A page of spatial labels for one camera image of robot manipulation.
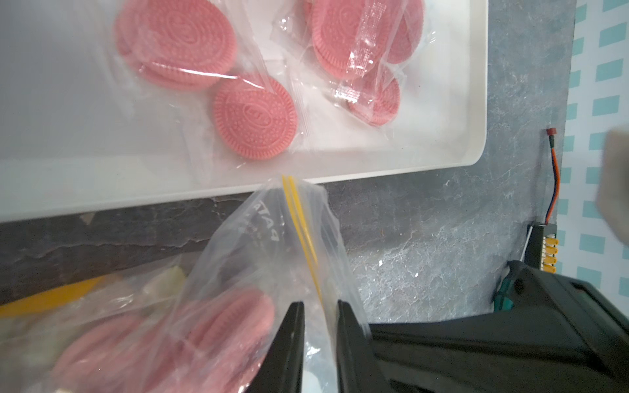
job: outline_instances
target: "yellow connector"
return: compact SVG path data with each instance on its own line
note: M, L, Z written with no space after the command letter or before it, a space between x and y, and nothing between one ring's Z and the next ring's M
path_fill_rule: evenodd
M554 265L557 263L557 258L555 257L544 257L543 261L546 265Z
M553 273L553 274L557 272L557 268L554 267L553 265L542 265L542 270L544 272Z

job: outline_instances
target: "yellow object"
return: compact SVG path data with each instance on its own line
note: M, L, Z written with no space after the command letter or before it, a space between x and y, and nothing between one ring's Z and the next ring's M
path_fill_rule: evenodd
M557 263L557 258L555 257L545 257L543 261L546 265L554 265Z
M21 316L25 314L42 313L64 304L74 302L85 296L102 279L76 282L63 287L50 289L24 299L0 306L0 318Z
M284 195L286 196L286 204L288 210L291 213L292 223L297 230L297 236L299 242L304 250L306 262L310 270L310 275L313 278L314 287L319 295L319 301L323 305L323 296L321 296L321 287L319 285L319 275L315 268L319 267L319 260L317 259L315 246L313 245L312 238L310 237L310 231L308 230L308 224L306 222L306 215L301 208L301 201L299 200L299 192L292 176L282 176L282 183L284 185Z
M543 265L542 270L544 272L548 272L548 273L556 273L557 272L557 268L554 267L553 265Z

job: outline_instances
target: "pink sandwich cookie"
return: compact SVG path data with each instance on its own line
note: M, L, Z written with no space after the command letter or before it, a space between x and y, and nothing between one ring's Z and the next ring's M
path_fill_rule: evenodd
M207 0L128 0L116 24L133 59L179 87L212 86L236 60L235 32Z
M391 32L391 9L371 10L367 5L368 0L317 0L313 5L314 49L321 66L332 76L343 74L345 80L362 77L385 52ZM365 13L372 16L366 20Z
M118 50L118 53L123 57L127 65L131 69L133 69L139 76L143 77L147 81L165 89L180 91L200 91L206 88L206 86L203 85L185 84L168 79L156 73L152 69L144 66L144 64L142 64L141 61L139 61L135 57L135 55L131 51L131 48L129 47L129 45L127 45L125 39L122 37L119 18L116 19L116 24L114 26L114 39L116 49Z
M424 28L423 0L408 0L398 30L391 43L387 61L400 64L411 58L421 41Z
M238 393L260 367L257 351L274 320L272 300L258 289L191 301L148 329L138 316L115 317L73 342L52 375L76 393Z
M291 95L275 79L263 87L259 75L225 80L213 103L214 124L237 154L265 160L283 152L297 133L298 116Z
M382 74L377 78L374 70L360 82L359 100L349 104L350 111L372 126L382 126L393 120L399 110L400 91L398 81L391 71L383 67Z

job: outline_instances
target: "wire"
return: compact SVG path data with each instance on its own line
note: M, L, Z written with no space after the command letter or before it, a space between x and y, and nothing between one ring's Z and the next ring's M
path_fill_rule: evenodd
M549 128L547 131L548 140L550 142L550 156L552 158L552 169L553 174L555 175L555 187L552 193L552 200L550 201L550 206L548 207L548 211L546 212L546 222L548 225L550 222L550 217L552 215L552 211L555 209L555 205L557 204L557 198L559 198L559 185L561 183L561 173L559 172L559 165L557 163L557 154L555 153L555 134L557 130L554 128Z
M522 255L520 256L520 262L524 262L524 254L526 254L526 248L528 248L528 241L531 240L531 234L533 233L533 226L528 227L528 234L526 236L526 243L524 243L524 250L522 250Z

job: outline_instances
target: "red wire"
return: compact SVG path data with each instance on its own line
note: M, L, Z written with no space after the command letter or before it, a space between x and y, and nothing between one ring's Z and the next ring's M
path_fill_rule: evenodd
M559 165L557 164L557 155L555 154L555 148L550 149L550 154L552 155L552 165L553 165L553 171L555 174L555 192L553 193L553 199L550 202L548 213L546 213L546 225L548 225L548 222L550 221L550 217L552 216L552 211L555 209L557 199L559 198L559 184L561 181L561 175L559 172Z

